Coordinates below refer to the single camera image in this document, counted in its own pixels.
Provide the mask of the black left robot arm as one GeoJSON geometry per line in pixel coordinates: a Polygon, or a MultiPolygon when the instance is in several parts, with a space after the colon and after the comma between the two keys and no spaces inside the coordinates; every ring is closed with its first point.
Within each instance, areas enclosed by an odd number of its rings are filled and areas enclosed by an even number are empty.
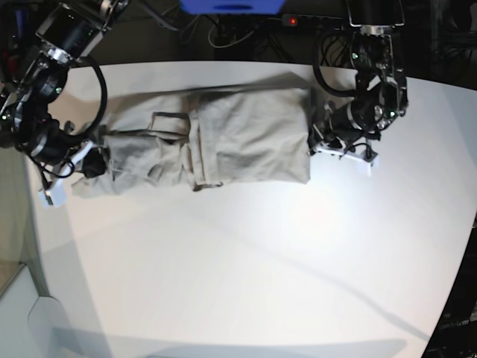
{"type": "Polygon", "coordinates": [[[309,155],[329,154],[349,159],[366,173],[379,162],[373,142],[408,109],[408,86],[399,28],[405,24],[400,1],[346,1],[347,22],[330,22],[318,32],[313,73],[320,88],[333,98],[347,98],[340,107],[324,105],[324,115],[312,123],[309,155]],[[346,51],[356,71],[353,89],[330,86],[322,73],[323,44],[346,38],[346,51]]]}

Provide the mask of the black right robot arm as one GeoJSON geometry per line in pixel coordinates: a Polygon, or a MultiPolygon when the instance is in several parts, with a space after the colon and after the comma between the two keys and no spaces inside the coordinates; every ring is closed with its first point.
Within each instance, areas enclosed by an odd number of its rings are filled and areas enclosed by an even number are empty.
{"type": "Polygon", "coordinates": [[[107,84],[91,52],[128,1],[1,2],[1,147],[15,148],[37,168],[45,206],[66,201],[65,179],[97,157],[93,134],[107,109],[107,84]],[[94,119],[76,132],[48,107],[66,87],[70,69],[86,63],[100,87],[94,119]]]}

